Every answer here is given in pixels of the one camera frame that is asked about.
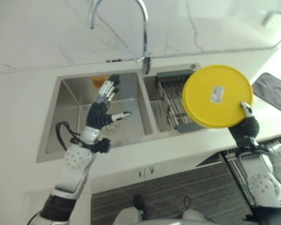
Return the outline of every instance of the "white marble wall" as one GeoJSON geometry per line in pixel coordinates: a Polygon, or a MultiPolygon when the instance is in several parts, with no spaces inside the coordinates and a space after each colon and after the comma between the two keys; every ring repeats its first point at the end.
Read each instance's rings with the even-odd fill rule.
{"type": "MultiPolygon", "coordinates": [[[[144,0],[153,56],[270,47],[281,31],[261,26],[281,0],[144,0]]],[[[0,0],[0,71],[142,54],[134,0],[103,0],[88,30],[88,0],[0,0]]]]}

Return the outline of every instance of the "gray floor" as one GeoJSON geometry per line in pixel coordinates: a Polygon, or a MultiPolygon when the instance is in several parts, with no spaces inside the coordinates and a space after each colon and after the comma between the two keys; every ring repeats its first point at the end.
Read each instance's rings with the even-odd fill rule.
{"type": "Polygon", "coordinates": [[[91,224],[111,225],[117,214],[132,206],[133,195],[142,194],[148,218],[176,218],[184,211],[183,198],[192,199],[199,210],[222,225],[251,225],[248,213],[230,175],[222,164],[182,172],[92,195],[91,224]]]}

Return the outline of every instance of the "yellow plastic lid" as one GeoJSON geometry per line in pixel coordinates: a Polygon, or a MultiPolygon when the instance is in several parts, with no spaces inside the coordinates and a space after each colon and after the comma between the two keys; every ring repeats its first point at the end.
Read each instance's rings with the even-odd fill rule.
{"type": "Polygon", "coordinates": [[[237,69],[225,65],[204,67],[183,87],[182,101],[190,118],[205,127],[227,128],[245,118],[242,101],[252,105],[253,90],[237,69]]]}

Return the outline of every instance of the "faucet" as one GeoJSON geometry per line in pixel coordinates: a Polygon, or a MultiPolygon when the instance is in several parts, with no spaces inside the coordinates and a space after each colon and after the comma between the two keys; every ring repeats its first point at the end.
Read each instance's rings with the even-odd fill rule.
{"type": "MultiPolygon", "coordinates": [[[[94,23],[95,23],[95,14],[96,10],[101,3],[102,0],[94,0],[93,6],[89,8],[89,29],[94,29],[94,23]]],[[[150,53],[148,52],[148,43],[147,43],[147,25],[148,25],[148,11],[146,8],[145,3],[143,0],[136,0],[138,5],[141,8],[141,12],[143,15],[144,19],[144,26],[143,26],[143,31],[144,31],[144,44],[143,44],[143,55],[140,59],[136,60],[136,62],[143,61],[143,72],[145,74],[149,74],[151,70],[151,56],[150,53]]]]}

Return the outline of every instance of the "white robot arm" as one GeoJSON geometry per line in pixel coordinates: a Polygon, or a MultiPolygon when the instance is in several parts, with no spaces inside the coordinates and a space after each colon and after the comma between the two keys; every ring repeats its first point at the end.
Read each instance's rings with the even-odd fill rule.
{"type": "Polygon", "coordinates": [[[281,225],[281,183],[275,177],[271,153],[255,140],[259,124],[250,105],[242,102],[241,106],[246,118],[229,130],[237,143],[236,157],[246,173],[246,182],[256,204],[254,220],[261,225],[281,225]]]}
{"type": "Polygon", "coordinates": [[[45,206],[28,223],[29,225],[69,224],[69,218],[87,181],[89,169],[95,161],[96,153],[109,151],[110,140],[106,138],[98,140],[101,128],[132,115],[130,112],[106,114],[112,98],[118,92],[118,89],[115,89],[118,84],[119,75],[113,75],[105,81],[89,110],[86,126],[80,136],[71,131],[66,122],[56,125],[61,145],[66,149],[59,135],[61,125],[65,125],[72,134],[71,142],[73,145],[66,149],[63,168],[45,206]]]}

